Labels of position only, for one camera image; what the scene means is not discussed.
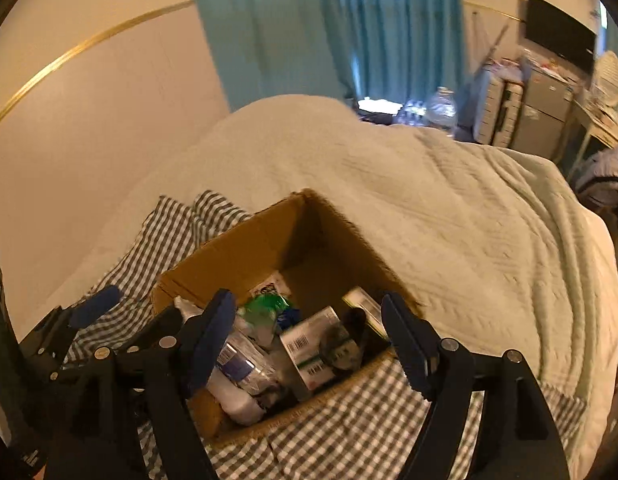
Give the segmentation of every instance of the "white bottle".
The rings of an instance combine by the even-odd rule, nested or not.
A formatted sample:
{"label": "white bottle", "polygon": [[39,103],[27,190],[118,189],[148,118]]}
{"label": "white bottle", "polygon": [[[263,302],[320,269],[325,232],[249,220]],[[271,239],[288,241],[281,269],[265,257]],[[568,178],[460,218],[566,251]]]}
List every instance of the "white bottle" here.
{"label": "white bottle", "polygon": [[231,420],[242,426],[255,424],[265,414],[256,399],[233,384],[218,368],[214,367],[211,372],[207,390],[220,402],[223,411]]}

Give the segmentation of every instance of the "open cardboard box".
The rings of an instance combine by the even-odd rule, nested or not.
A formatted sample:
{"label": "open cardboard box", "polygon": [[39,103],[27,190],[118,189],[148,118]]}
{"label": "open cardboard box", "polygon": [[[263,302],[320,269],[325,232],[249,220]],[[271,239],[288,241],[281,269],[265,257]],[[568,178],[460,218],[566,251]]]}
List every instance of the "open cardboard box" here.
{"label": "open cardboard box", "polygon": [[[290,195],[209,240],[161,275],[153,290],[153,307],[159,313],[173,298],[181,296],[204,308],[219,288],[231,290],[238,304],[244,304],[250,299],[249,289],[276,270],[283,275],[303,319],[326,306],[332,306],[342,319],[349,309],[342,297],[357,285],[378,302],[384,291],[396,291],[417,313],[414,298],[356,227],[310,189]],[[195,396],[189,406],[198,431],[207,442],[216,447],[239,444],[288,424],[350,389],[392,355],[384,341],[376,342],[365,352],[358,372],[305,402],[295,402],[280,413],[267,413],[261,422],[249,428],[223,416],[218,404],[205,391]]]}

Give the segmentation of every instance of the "plaid fabric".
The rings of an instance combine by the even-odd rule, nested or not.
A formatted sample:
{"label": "plaid fabric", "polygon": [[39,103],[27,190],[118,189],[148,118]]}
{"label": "plaid fabric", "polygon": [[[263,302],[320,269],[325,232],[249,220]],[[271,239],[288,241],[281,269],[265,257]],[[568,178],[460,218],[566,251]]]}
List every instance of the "plaid fabric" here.
{"label": "plaid fabric", "polygon": [[[67,362],[87,358],[99,346],[122,345],[151,319],[150,292],[158,276],[247,218],[247,212],[209,190],[192,206],[161,197],[132,249],[89,292],[115,284],[123,294],[121,303],[78,332]],[[566,446],[586,405],[550,384],[540,386]],[[451,479],[467,474],[482,402],[483,394],[475,393]],[[218,476],[227,480],[391,479],[407,459],[428,408],[429,403],[409,387],[400,362],[387,361],[350,391],[266,437],[220,450],[207,446],[207,452]],[[150,478],[163,480],[166,475],[150,424],[138,428],[138,436]]]}

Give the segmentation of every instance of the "black tv screen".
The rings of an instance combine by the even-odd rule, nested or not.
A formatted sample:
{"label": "black tv screen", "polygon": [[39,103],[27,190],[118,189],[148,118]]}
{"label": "black tv screen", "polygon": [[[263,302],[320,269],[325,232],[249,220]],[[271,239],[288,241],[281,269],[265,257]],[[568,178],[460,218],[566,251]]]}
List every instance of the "black tv screen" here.
{"label": "black tv screen", "polygon": [[525,37],[586,73],[592,72],[596,34],[545,0],[527,1]]}

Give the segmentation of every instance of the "white bedspread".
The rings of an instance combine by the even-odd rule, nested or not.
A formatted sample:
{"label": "white bedspread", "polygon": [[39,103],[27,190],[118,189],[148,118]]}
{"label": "white bedspread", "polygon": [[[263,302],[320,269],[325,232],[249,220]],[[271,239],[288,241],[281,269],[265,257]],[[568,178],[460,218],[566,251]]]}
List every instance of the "white bedspread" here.
{"label": "white bedspread", "polygon": [[441,336],[502,354],[588,404],[569,444],[583,478],[611,404],[618,275],[602,221],[555,166],[436,130],[360,123],[336,101],[281,96],[218,123],[129,195],[40,312],[81,296],[133,242],[158,195],[214,189],[251,212],[312,187],[359,226]]}

